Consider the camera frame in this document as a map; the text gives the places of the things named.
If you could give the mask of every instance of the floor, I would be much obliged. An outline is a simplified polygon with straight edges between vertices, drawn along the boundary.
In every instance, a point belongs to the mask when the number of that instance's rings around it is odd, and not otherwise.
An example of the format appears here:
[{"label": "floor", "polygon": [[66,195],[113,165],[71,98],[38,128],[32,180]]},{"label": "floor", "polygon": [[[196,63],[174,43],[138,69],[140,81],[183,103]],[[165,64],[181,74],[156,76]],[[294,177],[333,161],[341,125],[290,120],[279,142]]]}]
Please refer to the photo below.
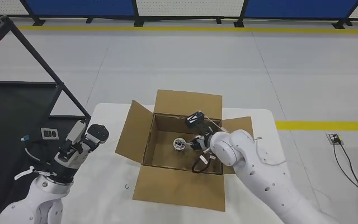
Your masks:
[{"label": "floor", "polygon": [[[26,20],[16,22],[30,24]],[[46,22],[46,25],[59,24],[84,25],[84,21]],[[97,21],[91,25],[108,24],[111,22]],[[275,27],[277,24],[280,27],[294,24],[299,28],[331,28],[329,23],[323,22],[263,24],[255,21],[247,22],[247,27]],[[212,26],[203,21],[160,25]],[[163,88],[220,94],[226,108],[269,109],[276,120],[357,120],[357,35],[23,33],[89,113],[101,102],[129,103],[136,99],[142,104],[154,104],[157,89]],[[51,81],[13,35],[1,41],[0,52],[0,81]],[[81,113],[66,96],[61,96],[53,114]],[[320,211],[342,224],[356,223],[357,188],[337,166],[325,132],[279,131],[291,177]],[[355,142],[358,133],[340,131],[339,134],[358,170],[358,144]],[[343,169],[348,170],[343,152],[338,150],[337,154]]]}]

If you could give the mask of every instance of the power outlet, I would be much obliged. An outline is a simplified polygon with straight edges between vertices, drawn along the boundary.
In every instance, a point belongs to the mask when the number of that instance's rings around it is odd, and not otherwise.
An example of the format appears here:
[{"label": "power outlet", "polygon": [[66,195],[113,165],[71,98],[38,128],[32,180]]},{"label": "power outlet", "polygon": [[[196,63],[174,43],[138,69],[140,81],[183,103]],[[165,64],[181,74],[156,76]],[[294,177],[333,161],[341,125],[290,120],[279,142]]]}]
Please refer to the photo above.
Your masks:
[{"label": "power outlet", "polygon": [[326,133],[326,136],[327,136],[327,138],[328,138],[328,141],[329,141],[329,143],[331,144],[331,145],[337,145],[337,146],[339,146],[340,144],[338,143],[338,142],[334,142],[334,135],[338,135],[338,138],[340,138],[340,140],[341,140],[341,144],[342,145],[344,145],[344,142],[343,142],[343,139],[342,139],[342,136],[340,136],[338,133]]}]

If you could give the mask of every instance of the open cardboard box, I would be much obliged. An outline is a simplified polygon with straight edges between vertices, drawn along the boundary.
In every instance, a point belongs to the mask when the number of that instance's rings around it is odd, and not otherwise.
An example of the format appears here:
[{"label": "open cardboard box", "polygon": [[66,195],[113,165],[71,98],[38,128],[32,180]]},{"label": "open cardboard box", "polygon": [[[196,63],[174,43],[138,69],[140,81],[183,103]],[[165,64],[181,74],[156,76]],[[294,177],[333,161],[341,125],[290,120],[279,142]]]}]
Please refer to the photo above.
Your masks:
[{"label": "open cardboard box", "polygon": [[142,164],[134,200],[225,211],[223,174],[234,174],[233,169],[216,159],[204,173],[195,174],[191,166],[201,152],[173,148],[174,139],[190,141],[200,134],[184,122],[198,110],[229,132],[244,129],[253,136],[251,117],[222,120],[219,95],[158,90],[153,113],[133,100],[115,152]]}]

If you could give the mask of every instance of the white cable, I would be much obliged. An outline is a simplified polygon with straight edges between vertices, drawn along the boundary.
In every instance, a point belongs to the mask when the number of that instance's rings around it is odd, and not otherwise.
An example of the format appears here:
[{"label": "white cable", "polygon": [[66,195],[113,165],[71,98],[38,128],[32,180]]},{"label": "white cable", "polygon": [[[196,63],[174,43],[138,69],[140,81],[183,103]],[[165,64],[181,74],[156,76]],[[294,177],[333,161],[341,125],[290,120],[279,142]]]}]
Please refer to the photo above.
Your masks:
[{"label": "white cable", "polygon": [[213,124],[215,124],[216,127],[218,127],[220,130],[222,130],[223,132],[229,133],[228,130],[226,130],[223,127],[218,126],[215,122],[213,122],[210,118],[208,118],[208,116],[204,115],[204,117],[207,118],[207,120],[209,120],[210,122],[212,122]]},{"label": "white cable", "polygon": [[27,150],[27,148],[25,148],[25,152],[26,152],[31,158],[33,158],[34,160],[37,160],[37,161],[41,162],[41,160],[40,160],[39,158],[33,156],[33,155]]},{"label": "white cable", "polygon": [[278,164],[268,164],[267,162],[262,162],[262,158],[259,156],[258,154],[258,151],[257,151],[257,145],[258,145],[258,140],[262,139],[262,137],[257,137],[257,138],[254,138],[253,140],[256,141],[256,145],[255,145],[255,149],[256,149],[256,155],[258,157],[258,160],[262,163],[262,164],[266,164],[266,165],[269,165],[269,166],[278,166],[278,165],[281,165],[281,164],[284,164],[286,162],[286,160],[282,161],[282,162],[279,162]]}]

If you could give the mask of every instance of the small metal object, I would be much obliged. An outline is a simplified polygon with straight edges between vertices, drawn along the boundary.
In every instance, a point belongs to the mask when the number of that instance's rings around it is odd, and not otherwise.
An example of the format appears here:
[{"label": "small metal object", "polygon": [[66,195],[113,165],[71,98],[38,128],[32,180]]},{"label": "small metal object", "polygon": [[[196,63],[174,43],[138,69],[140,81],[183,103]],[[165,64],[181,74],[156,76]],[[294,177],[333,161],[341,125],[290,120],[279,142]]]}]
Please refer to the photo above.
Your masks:
[{"label": "small metal object", "polygon": [[182,138],[176,138],[173,142],[174,150],[177,152],[182,152],[185,149],[185,140]]}]

